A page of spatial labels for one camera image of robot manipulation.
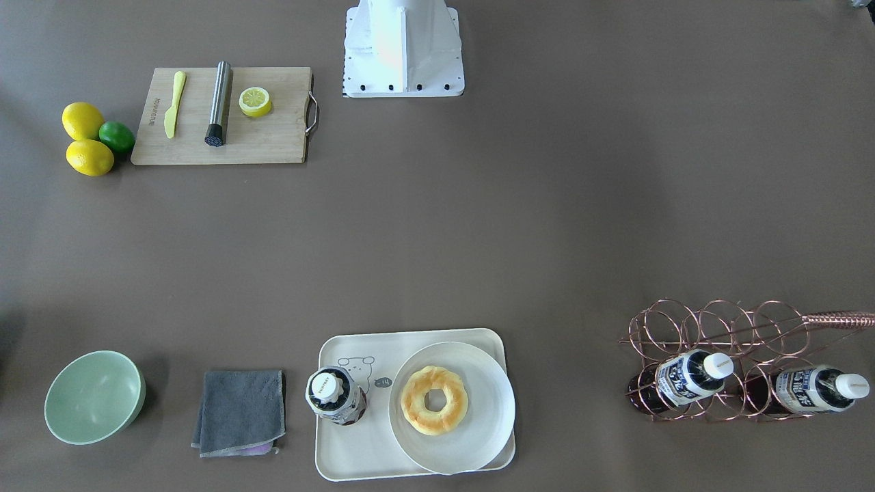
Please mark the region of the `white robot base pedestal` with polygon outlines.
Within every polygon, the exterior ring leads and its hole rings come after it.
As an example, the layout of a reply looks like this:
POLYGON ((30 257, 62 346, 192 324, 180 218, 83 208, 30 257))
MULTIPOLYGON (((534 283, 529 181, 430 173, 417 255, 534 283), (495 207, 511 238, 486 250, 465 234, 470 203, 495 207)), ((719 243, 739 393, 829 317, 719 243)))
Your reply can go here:
POLYGON ((459 13, 444 1, 360 1, 346 12, 347 98, 461 96, 459 13))

